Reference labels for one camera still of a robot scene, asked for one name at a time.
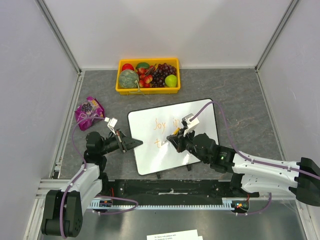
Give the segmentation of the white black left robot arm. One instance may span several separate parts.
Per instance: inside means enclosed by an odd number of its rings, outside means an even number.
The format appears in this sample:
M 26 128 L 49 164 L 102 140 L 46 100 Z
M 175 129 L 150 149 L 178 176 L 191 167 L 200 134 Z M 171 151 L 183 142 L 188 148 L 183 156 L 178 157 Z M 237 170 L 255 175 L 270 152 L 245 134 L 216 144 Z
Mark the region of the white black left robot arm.
M 104 172 L 106 154 L 119 150 L 125 153 L 143 144 L 116 130 L 109 138 L 98 132 L 90 132 L 86 138 L 86 150 L 81 155 L 83 164 L 76 175 L 60 189 L 51 189 L 45 196 L 41 232 L 47 236 L 75 238 L 83 224 L 83 215 L 98 195 L 106 196 L 110 191 L 109 179 Z

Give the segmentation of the white marker pen orange tip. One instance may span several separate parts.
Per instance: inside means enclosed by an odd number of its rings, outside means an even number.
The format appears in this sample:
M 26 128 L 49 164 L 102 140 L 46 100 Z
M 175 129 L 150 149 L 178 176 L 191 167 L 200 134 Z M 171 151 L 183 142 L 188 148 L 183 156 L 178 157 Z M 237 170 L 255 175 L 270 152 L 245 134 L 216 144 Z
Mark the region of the white marker pen orange tip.
M 178 127 L 171 135 L 167 136 L 166 140 L 162 141 L 161 144 L 164 145 L 164 144 L 168 143 L 169 142 L 169 137 L 176 136 L 179 133 L 180 129 L 181 128 Z

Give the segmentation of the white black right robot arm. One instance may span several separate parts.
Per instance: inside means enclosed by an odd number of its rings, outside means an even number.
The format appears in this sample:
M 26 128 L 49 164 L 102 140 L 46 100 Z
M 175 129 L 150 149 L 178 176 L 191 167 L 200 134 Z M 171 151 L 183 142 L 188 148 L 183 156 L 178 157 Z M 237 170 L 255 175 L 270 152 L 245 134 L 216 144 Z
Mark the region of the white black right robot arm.
M 235 197 L 244 193 L 288 194 L 306 205 L 320 205 L 320 168 L 310 158 L 279 161 L 257 157 L 221 146 L 206 133 L 184 134 L 182 129 L 166 139 L 177 152 L 187 151 L 216 172 L 231 173 L 229 191 Z

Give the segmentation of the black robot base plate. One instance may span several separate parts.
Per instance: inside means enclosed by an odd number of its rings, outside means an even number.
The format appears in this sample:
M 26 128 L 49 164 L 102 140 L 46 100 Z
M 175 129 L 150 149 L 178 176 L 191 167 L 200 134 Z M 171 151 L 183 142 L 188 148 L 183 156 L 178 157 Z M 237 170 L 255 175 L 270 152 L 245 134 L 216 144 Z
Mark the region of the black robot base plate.
M 115 205 L 135 200 L 139 206 L 221 205 L 223 198 L 258 198 L 258 192 L 247 193 L 231 182 L 217 179 L 116 179 L 109 180 L 99 196 L 124 198 Z

